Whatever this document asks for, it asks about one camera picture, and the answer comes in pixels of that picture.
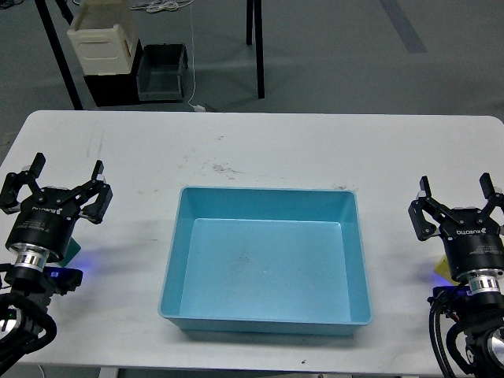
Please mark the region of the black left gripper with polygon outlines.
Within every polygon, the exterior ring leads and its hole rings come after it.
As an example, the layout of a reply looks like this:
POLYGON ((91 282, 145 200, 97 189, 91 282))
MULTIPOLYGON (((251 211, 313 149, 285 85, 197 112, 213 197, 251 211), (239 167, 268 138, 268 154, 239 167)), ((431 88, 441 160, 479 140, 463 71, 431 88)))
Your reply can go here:
POLYGON ((58 264, 66 254, 76 221, 83 218, 101 224, 113 192, 102 175, 101 160, 96 161, 91 178, 72 190, 56 187, 39 190, 36 180, 45 163, 43 153, 37 153, 27 169, 7 174, 1 189, 1 210, 6 214, 20 211, 6 241, 8 250, 46 251, 46 261, 58 264), (17 197, 24 185, 28 185, 33 195, 20 204, 17 197))

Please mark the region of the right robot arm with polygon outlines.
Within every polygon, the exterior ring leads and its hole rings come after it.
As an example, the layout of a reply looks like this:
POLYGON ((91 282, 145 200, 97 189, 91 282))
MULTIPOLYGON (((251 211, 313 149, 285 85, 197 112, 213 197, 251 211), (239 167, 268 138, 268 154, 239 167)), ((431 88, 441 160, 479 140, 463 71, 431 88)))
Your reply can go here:
POLYGON ((492 218, 503 207, 503 193, 489 173, 480 177, 483 208, 448 208, 432 197, 426 176, 408 213, 417 239, 443 242, 453 287, 435 287, 428 298, 428 331, 439 368, 455 375, 503 375, 503 227, 492 218))

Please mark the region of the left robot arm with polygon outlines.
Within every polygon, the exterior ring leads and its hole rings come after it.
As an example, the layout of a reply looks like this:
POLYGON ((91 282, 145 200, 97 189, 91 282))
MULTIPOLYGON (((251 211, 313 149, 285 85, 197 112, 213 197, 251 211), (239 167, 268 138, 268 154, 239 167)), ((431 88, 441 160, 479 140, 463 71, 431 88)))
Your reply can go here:
POLYGON ((1 189, 2 211, 17 215, 6 240, 16 260, 1 266, 2 372, 55 339, 51 298, 74 291, 83 279, 82 271, 67 266, 80 250, 72 238, 76 222, 100 224, 113 197, 102 161, 86 183, 73 189, 40 187, 36 180, 45 162, 36 154, 28 167, 8 173, 1 189))

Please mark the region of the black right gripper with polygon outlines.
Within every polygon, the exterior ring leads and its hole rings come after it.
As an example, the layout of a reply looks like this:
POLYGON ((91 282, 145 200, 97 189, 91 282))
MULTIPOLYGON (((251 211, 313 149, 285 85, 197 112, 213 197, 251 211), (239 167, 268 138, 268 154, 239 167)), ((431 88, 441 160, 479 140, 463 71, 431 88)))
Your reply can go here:
POLYGON ((471 272, 503 270, 503 226, 491 217, 496 208, 503 210, 503 193, 497 191, 491 176, 485 172, 480 186, 487 200, 483 209, 457 208, 448 217, 449 209, 432 197, 427 176, 420 178, 420 190, 408 208, 416 237, 426 241, 441 237, 451 279, 462 282, 471 272))

